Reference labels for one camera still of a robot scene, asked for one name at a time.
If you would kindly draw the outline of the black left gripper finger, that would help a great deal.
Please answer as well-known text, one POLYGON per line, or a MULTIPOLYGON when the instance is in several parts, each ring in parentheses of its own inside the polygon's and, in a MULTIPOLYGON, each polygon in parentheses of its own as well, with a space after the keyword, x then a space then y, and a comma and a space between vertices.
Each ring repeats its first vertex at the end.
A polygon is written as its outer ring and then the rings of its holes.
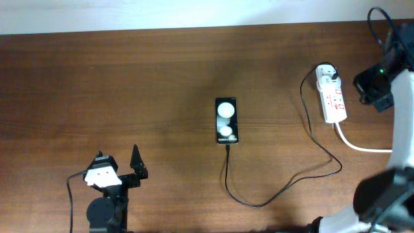
POLYGON ((93 161, 88 165, 86 172, 103 173, 103 172, 117 172, 118 165, 111 155, 104 155, 99 151, 93 161))
POLYGON ((140 156, 140 152, 136 144, 133 146, 130 167, 134 170, 139 179, 148 178, 148 170, 140 156))

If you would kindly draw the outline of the black smartphone with lit screen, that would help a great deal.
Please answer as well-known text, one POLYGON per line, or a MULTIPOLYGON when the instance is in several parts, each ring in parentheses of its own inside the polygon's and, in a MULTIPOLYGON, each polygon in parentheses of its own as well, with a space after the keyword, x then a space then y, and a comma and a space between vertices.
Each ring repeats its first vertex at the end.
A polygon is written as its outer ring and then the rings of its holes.
POLYGON ((234 97, 215 99, 216 142, 218 144, 238 144, 239 128, 237 101, 234 97))

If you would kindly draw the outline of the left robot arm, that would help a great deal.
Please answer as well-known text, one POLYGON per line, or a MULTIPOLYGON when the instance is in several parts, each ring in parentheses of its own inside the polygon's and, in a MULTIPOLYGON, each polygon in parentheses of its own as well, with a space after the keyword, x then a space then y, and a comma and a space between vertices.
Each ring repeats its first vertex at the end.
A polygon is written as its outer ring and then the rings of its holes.
POLYGON ((86 169, 83 180, 102 196, 90 203, 86 216, 90 232, 127 232, 129 196, 128 191, 138 188, 141 180, 148 178, 148 170, 134 145, 129 164, 133 173, 118 175, 114 157, 105 156, 101 151, 86 169))

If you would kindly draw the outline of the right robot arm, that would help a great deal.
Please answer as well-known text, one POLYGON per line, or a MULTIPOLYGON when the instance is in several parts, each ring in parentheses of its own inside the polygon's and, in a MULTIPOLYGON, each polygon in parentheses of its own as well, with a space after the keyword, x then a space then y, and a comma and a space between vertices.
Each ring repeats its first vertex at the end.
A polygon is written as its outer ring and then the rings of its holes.
POLYGON ((393 145, 384 171, 362 180, 351 206, 318 217, 307 232, 413 230, 413 24, 392 26, 381 62, 353 84, 361 102, 378 111, 394 108, 393 145))

